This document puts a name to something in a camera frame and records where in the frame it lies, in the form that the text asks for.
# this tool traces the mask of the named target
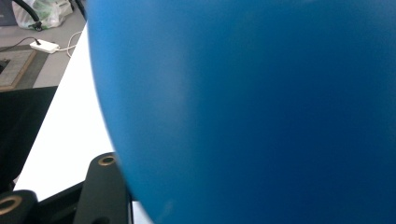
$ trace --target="black fabric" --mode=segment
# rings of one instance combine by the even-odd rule
[[[56,89],[0,92],[0,193],[21,173]]]

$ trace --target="power adapter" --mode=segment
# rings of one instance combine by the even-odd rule
[[[57,44],[40,39],[38,39],[38,42],[40,43],[40,45],[37,45],[36,42],[33,42],[32,44],[30,44],[30,47],[32,47],[32,49],[38,49],[47,53],[54,53],[56,52],[56,50],[59,49],[59,45]]]

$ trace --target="floor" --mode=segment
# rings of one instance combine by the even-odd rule
[[[58,44],[62,49],[67,47],[70,37],[85,26],[85,20],[78,10],[76,3],[73,3],[75,10],[68,15],[64,23],[56,28],[50,28],[42,32],[34,30],[25,30],[18,26],[0,26],[0,47],[8,47],[17,44],[25,37],[32,36],[37,39],[43,39],[49,42]],[[78,42],[79,35],[73,38],[72,45]],[[28,45],[32,43],[31,39],[27,39],[21,45]],[[34,88],[58,86],[61,82],[64,70],[69,63],[69,57],[65,51],[60,51],[51,54],[40,74],[35,81]]]

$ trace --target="white table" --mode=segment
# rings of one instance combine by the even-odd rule
[[[32,190],[42,201],[83,181],[91,160],[111,151],[85,27],[14,190]],[[134,223],[149,223],[138,203]]]

